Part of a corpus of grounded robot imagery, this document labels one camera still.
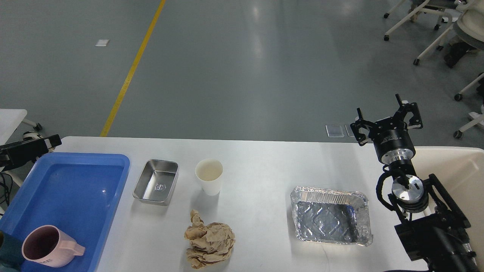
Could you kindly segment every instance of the pink mug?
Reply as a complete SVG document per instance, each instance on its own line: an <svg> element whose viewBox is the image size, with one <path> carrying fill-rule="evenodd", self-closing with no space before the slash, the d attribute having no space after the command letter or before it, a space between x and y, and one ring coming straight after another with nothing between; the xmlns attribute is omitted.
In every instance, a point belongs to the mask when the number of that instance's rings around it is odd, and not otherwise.
<svg viewBox="0 0 484 272"><path fill-rule="evenodd" d="M84 255L85 247L56 226L45 225L33 230L22 244L22 255L26 260L61 267Z"/></svg>

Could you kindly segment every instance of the robotic arm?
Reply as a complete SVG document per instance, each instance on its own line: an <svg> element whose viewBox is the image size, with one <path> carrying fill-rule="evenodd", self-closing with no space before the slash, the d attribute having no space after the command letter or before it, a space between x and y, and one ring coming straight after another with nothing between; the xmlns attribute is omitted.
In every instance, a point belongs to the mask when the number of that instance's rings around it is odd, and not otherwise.
<svg viewBox="0 0 484 272"><path fill-rule="evenodd" d="M396 212L401 224L395 230L412 261L424 259L431 272L478 272L476 254L470 249L465 231L470 227L468 219L434 174L422 180L413 168L415 148L408 129L423 128L417 104L402 101L398 94L396 98L399 108L392 117L370 122L363 119L358 108L358 118L350 125L360 146L373 141L378 160L384 164L377 182L377 198ZM406 123L408 113L413 116ZM368 130L368 135L361 129ZM387 202L382 189L389 177L393 183ZM436 205L435 213L412 220L413 213L427 208L429 197Z"/></svg>

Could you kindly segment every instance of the white paper cup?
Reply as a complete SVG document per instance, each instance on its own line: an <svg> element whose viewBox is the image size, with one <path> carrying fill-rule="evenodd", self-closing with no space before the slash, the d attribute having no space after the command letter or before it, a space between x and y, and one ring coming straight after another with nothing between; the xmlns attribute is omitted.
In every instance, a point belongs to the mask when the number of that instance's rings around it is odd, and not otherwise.
<svg viewBox="0 0 484 272"><path fill-rule="evenodd" d="M222 188L222 163L215 159L205 159L195 167L195 175L202 184L203 191L209 196L214 196Z"/></svg>

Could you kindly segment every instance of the blue plastic tray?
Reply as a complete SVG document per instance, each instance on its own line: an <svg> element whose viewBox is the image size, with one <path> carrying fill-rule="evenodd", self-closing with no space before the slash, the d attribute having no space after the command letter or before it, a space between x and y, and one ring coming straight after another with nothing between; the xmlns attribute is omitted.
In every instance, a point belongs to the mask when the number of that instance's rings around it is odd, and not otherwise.
<svg viewBox="0 0 484 272"><path fill-rule="evenodd" d="M0 220L0 229L23 241L37 227L55 225L86 251L61 268L25 261L22 272L95 271L128 168L129 159L120 154L42 156Z"/></svg>

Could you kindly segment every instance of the crumpled brown paper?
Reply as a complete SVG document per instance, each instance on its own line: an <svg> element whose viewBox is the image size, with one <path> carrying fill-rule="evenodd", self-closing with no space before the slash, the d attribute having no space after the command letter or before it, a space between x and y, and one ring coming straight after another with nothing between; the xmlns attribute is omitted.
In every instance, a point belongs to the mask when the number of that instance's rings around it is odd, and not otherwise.
<svg viewBox="0 0 484 272"><path fill-rule="evenodd" d="M228 259L235 243L232 229L216 222L205 226L196 210L190 212L190 217L192 225L186 229L185 239L190 240L192 247L186 250L192 268L199 269Z"/></svg>

